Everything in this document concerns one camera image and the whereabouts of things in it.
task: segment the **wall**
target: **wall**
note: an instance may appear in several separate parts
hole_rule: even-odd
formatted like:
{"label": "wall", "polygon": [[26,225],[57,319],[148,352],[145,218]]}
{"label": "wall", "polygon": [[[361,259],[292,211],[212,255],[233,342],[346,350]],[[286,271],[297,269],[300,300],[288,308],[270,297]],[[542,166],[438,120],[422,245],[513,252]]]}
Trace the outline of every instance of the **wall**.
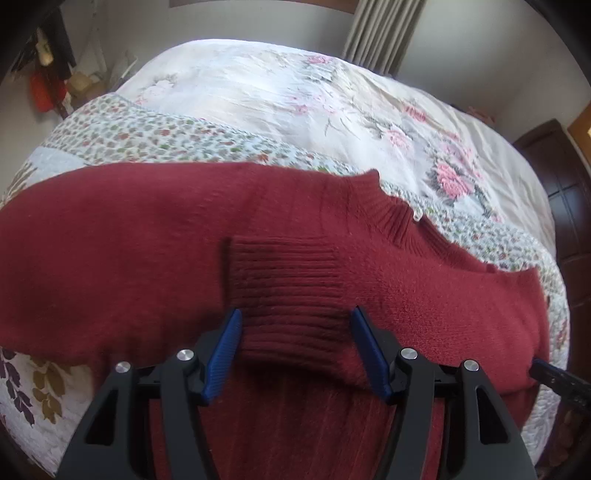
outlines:
{"label": "wall", "polygon": [[[91,0],[66,0],[62,6],[76,60],[85,50],[92,23]],[[28,76],[7,76],[0,84],[0,193],[31,152],[61,121],[55,112],[38,113],[29,93]]]}
{"label": "wall", "polygon": [[352,18],[278,0],[221,0],[175,8],[168,7],[168,0],[108,0],[108,44],[103,49],[110,64],[126,48],[144,64],[186,41],[231,38],[338,56]]}
{"label": "wall", "polygon": [[553,118],[567,128],[590,101],[589,82],[557,38],[554,47],[499,114],[497,129],[513,142]]}
{"label": "wall", "polygon": [[7,77],[0,84],[0,194],[27,157],[60,122],[54,112],[38,113],[27,77]]}
{"label": "wall", "polygon": [[397,79],[497,115],[555,35],[524,0],[428,0]]}

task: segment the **bed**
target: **bed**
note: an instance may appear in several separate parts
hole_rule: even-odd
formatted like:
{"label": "bed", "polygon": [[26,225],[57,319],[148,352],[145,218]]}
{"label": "bed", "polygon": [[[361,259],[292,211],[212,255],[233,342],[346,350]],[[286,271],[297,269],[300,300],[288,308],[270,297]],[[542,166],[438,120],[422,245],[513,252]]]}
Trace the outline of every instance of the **bed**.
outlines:
{"label": "bed", "polygon": [[[538,268],[551,362],[566,368],[569,310],[544,188],[494,130],[427,93],[293,48],[187,43],[62,123],[2,201],[60,173],[120,161],[254,161],[341,175],[377,168],[387,193],[479,259]],[[54,475],[92,399],[89,368],[1,349],[0,378],[0,421]],[[534,462],[558,403],[540,389],[522,434]]]}

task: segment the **metal screw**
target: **metal screw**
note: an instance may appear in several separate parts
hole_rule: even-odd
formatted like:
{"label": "metal screw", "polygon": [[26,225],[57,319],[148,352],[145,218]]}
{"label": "metal screw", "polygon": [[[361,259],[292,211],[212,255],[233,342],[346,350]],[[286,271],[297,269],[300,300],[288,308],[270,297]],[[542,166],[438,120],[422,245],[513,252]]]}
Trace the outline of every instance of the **metal screw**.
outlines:
{"label": "metal screw", "polygon": [[480,368],[480,365],[475,360],[466,360],[464,362],[464,368],[470,372],[476,372]]}
{"label": "metal screw", "polygon": [[188,348],[186,348],[184,350],[180,350],[177,353],[177,358],[183,362],[191,360],[194,356],[195,356],[195,353],[192,350],[189,350]]}
{"label": "metal screw", "polygon": [[124,374],[129,372],[131,369],[131,364],[129,362],[119,362],[115,365],[115,371],[119,374]]}
{"label": "metal screw", "polygon": [[414,348],[403,348],[400,350],[400,356],[406,360],[414,360],[418,357],[418,353]]}

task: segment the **gray curtain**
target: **gray curtain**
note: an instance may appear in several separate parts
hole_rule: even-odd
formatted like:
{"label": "gray curtain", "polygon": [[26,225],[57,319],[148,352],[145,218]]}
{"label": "gray curtain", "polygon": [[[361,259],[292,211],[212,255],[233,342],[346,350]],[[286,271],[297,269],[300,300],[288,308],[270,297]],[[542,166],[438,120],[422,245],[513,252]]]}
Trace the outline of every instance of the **gray curtain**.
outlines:
{"label": "gray curtain", "polygon": [[395,76],[427,0],[359,0],[343,59]]}

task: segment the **red sweater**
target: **red sweater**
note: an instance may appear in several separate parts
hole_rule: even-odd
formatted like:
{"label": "red sweater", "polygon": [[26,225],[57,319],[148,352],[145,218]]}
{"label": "red sweater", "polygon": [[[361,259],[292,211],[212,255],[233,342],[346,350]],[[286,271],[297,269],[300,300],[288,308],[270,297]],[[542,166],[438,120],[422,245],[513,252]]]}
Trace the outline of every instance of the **red sweater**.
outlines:
{"label": "red sweater", "polygon": [[[122,359],[163,361],[241,308],[235,366],[202,412],[222,479],[371,478],[392,409],[369,391],[349,333],[358,304],[434,362],[477,359],[520,426],[536,393],[528,367],[548,357],[537,273],[477,261],[414,221],[375,171],[84,168],[0,211],[0,265],[2,346],[88,364],[98,381]],[[429,479],[441,424],[438,405]]]}

